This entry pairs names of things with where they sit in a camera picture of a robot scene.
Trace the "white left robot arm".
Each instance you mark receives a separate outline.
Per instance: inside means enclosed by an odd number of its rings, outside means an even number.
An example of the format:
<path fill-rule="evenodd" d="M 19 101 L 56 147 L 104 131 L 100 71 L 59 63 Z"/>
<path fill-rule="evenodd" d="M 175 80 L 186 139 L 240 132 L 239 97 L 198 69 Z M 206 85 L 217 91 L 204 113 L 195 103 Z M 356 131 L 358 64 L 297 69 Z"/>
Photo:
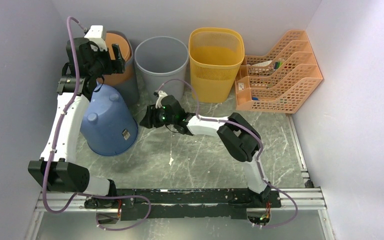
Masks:
<path fill-rule="evenodd" d="M 76 142 L 97 79 L 123 73 L 125 60 L 119 46 L 108 47 L 104 37 L 74 38 L 67 42 L 66 53 L 51 133 L 39 160 L 29 162 L 28 172 L 42 186 L 43 196 L 50 192 L 98 196 L 104 207 L 112 208 L 119 200 L 114 181 L 92 176 L 75 163 Z"/>

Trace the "orange plastic bin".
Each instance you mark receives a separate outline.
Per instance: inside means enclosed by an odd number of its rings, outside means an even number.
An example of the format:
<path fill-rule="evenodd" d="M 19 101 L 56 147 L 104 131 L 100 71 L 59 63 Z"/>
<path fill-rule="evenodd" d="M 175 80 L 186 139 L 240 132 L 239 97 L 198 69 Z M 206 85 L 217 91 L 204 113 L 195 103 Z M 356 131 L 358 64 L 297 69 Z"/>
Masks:
<path fill-rule="evenodd" d="M 113 64 L 113 71 L 111 74 L 104 75 L 103 81 L 100 80 L 100 82 L 114 87 L 126 82 L 134 75 L 132 66 L 133 50 L 128 39 L 117 31 L 106 33 L 105 44 Z"/>

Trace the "yellow mesh plastic bin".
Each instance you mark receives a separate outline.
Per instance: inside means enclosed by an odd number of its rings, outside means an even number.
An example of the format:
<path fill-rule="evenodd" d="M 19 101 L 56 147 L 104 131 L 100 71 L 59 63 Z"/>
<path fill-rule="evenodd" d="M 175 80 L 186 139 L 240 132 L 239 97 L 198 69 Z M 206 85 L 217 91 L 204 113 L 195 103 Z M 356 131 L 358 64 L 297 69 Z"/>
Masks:
<path fill-rule="evenodd" d="M 198 28 L 190 34 L 188 50 L 191 85 L 199 101 L 226 101 L 245 58 L 242 36 L 228 28 Z"/>

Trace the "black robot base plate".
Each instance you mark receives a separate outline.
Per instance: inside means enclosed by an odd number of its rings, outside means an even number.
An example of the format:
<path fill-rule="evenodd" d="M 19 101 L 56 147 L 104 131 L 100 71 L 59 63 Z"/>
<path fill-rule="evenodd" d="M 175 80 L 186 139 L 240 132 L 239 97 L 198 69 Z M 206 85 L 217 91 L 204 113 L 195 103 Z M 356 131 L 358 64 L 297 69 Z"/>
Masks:
<path fill-rule="evenodd" d="M 280 208 L 276 190 L 255 193 L 248 188 L 117 189 L 122 199 L 91 197 L 84 208 L 108 213 L 120 211 L 122 221 L 175 218 L 248 219 L 248 209 Z"/>

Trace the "blue plastic bin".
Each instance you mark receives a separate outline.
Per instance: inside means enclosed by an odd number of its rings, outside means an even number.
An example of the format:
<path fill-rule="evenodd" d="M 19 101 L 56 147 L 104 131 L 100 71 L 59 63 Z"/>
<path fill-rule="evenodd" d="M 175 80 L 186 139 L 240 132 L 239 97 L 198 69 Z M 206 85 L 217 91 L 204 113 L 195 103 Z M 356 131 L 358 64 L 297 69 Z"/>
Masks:
<path fill-rule="evenodd" d="M 135 144 L 138 124 L 121 94 L 115 88 L 102 84 L 93 92 L 80 133 L 94 153 L 117 156 Z"/>

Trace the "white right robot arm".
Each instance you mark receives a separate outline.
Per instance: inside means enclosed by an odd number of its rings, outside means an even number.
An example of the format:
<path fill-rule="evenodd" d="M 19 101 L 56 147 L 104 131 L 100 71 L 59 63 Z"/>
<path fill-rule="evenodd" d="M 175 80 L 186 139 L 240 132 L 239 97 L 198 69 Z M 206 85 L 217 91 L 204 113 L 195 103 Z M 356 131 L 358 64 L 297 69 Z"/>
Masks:
<path fill-rule="evenodd" d="M 261 164 L 261 137 L 242 115 L 234 112 L 227 117 L 205 117 L 185 111 L 174 96 L 162 90 L 154 95 L 157 100 L 147 106 L 140 126 L 152 129 L 172 125 L 182 135 L 220 138 L 229 154 L 244 164 L 250 202 L 255 207 L 268 202 L 271 187 Z"/>

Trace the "light grey plastic bin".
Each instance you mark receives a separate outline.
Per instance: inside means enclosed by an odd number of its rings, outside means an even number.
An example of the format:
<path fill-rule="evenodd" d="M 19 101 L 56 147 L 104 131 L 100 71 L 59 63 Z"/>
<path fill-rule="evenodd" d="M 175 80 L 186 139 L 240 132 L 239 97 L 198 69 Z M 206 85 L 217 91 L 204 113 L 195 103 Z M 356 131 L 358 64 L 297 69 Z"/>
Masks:
<path fill-rule="evenodd" d="M 184 94 L 189 51 L 186 45 L 170 36 L 155 36 L 141 42 L 134 52 L 134 62 L 144 81 L 151 102 L 161 88 L 180 101 Z"/>

